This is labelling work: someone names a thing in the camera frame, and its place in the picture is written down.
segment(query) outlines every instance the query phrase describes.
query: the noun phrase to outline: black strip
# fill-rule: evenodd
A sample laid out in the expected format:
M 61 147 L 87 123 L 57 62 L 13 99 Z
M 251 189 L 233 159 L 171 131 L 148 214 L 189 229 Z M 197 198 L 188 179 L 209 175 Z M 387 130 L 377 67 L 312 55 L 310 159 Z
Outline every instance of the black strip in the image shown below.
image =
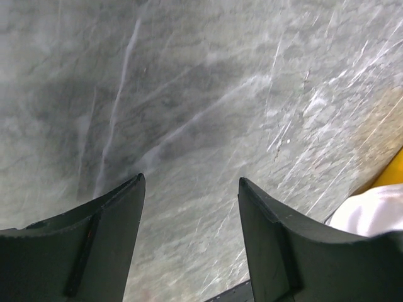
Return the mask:
M 245 281 L 206 302 L 253 302 L 251 281 Z
M 87 232 L 86 240 L 84 243 L 84 247 L 82 248 L 80 258 L 78 259 L 77 264 L 73 269 L 70 280 L 67 283 L 66 295 L 68 297 L 75 297 L 78 293 L 78 289 L 82 281 L 82 276 L 84 275 L 84 271 L 89 259 L 89 254 L 91 253 L 91 247 L 93 246 L 99 221 L 101 220 L 102 212 L 103 211 L 99 211 L 95 213 L 91 219 L 91 224 Z

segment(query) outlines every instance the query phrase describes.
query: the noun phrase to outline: white cloth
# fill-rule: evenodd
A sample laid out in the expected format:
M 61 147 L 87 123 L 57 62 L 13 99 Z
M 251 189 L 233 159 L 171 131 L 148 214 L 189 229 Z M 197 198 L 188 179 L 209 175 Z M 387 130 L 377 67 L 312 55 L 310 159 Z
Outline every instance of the white cloth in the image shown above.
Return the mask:
M 375 187 L 348 198 L 329 225 L 365 237 L 403 230 L 403 184 Z

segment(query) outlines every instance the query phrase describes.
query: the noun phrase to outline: gray marble surface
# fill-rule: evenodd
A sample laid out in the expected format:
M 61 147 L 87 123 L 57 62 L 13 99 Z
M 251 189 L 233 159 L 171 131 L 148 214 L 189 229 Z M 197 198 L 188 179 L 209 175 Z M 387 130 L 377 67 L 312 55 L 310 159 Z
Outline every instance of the gray marble surface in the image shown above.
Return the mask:
M 0 227 L 143 172 L 125 301 L 248 278 L 246 176 L 323 220 L 403 144 L 392 0 L 2 0 Z

